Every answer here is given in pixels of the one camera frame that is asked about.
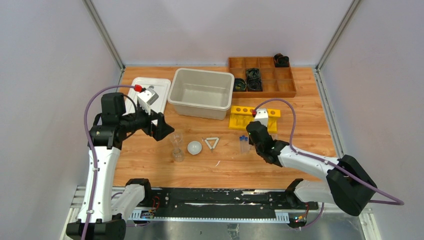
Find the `blue capped tube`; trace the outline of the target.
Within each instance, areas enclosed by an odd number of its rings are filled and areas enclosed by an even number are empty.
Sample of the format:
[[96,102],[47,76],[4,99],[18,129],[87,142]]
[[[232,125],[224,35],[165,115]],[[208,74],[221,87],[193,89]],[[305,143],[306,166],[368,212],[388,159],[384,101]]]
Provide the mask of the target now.
[[249,138],[247,136],[245,136],[245,153],[248,153],[249,150],[250,150]]
[[239,137],[239,143],[240,143],[240,153],[244,154],[246,152],[246,150],[245,150],[245,136],[244,135]]

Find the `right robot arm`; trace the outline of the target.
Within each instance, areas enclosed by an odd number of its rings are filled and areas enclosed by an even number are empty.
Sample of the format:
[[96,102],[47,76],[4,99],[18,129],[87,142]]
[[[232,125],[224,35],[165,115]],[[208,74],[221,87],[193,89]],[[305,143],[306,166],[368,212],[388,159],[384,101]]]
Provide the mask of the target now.
[[259,121],[250,122],[246,130],[249,144],[268,164],[297,169],[320,179],[319,182],[293,181],[285,195],[290,208],[298,209],[307,202],[321,202],[337,205],[351,216],[359,216],[374,196],[375,191],[360,181],[372,187],[376,184],[353,156],[336,158],[302,152],[286,141],[273,139],[267,127]]

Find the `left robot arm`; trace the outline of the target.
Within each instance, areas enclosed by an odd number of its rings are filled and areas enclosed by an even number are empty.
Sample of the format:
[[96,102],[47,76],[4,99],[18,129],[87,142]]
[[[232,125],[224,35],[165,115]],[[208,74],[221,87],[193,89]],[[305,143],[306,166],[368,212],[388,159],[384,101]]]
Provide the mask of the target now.
[[127,221],[135,208],[155,207],[158,201],[146,178],[132,178],[113,202],[113,180],[123,142],[135,132],[161,141],[174,132],[161,112],[152,109],[159,95],[144,89],[132,101],[133,113],[127,113],[127,95],[116,92],[101,97],[101,113],[88,131],[89,164],[87,189],[76,221],[66,226],[73,240],[122,240]]

